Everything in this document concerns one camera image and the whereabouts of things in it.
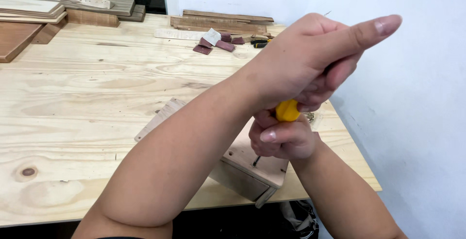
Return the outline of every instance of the forearm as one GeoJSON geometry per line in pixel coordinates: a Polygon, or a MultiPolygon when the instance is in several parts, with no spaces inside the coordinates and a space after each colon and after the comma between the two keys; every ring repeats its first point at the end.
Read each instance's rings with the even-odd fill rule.
{"type": "Polygon", "coordinates": [[[405,238],[376,192],[322,141],[291,163],[334,238],[405,238]]]}
{"type": "Polygon", "coordinates": [[[134,226],[175,218],[255,111],[241,80],[233,75],[210,88],[144,137],[100,196],[103,215],[134,226]]]}

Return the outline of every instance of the yellow screwdriver handle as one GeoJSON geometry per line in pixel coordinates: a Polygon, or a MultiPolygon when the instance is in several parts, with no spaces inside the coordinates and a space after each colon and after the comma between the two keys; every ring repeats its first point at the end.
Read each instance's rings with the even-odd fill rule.
{"type": "Polygon", "coordinates": [[[298,102],[294,99],[279,103],[275,108],[275,117],[277,120],[280,122],[295,121],[300,115],[300,112],[296,108],[297,104],[298,102]]]}

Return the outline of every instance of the wooden workbench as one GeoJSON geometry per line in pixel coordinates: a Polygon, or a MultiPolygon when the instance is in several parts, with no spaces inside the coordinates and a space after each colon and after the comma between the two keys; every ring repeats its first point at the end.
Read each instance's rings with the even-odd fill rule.
{"type": "MultiPolygon", "coordinates": [[[[206,56],[192,51],[196,41],[153,37],[169,23],[151,14],[118,28],[69,23],[0,65],[0,225],[82,218],[156,110],[192,100],[259,52],[240,45],[206,56]],[[22,175],[28,168],[35,173],[22,175]]],[[[319,112],[323,141],[381,190],[330,102],[319,112]]],[[[289,165],[269,202],[307,197],[289,165]]],[[[207,178],[186,209],[251,203],[207,178]]]]}

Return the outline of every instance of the wood knot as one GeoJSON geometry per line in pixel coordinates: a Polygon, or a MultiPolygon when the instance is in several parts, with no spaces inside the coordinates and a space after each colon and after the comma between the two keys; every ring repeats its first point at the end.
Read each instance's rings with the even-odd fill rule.
{"type": "Polygon", "coordinates": [[[23,172],[22,172],[22,174],[23,174],[24,176],[31,176],[31,175],[33,175],[34,173],[35,173],[35,170],[32,169],[32,168],[26,168],[26,169],[24,169],[23,172]]]}

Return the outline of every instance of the hand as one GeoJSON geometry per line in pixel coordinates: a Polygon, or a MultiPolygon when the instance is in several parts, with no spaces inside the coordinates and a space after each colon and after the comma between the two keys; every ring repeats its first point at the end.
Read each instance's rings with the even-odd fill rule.
{"type": "Polygon", "coordinates": [[[294,122],[279,123],[268,110],[254,115],[254,122],[249,131],[251,147],[259,156],[274,156],[282,159],[304,159],[311,156],[318,133],[313,133],[309,122],[301,114],[294,122]]]}
{"type": "Polygon", "coordinates": [[[273,39],[240,72],[258,91],[261,107],[296,99],[300,111],[315,111],[356,69],[364,50],[401,25],[391,15],[348,27],[308,14],[273,39]]]}

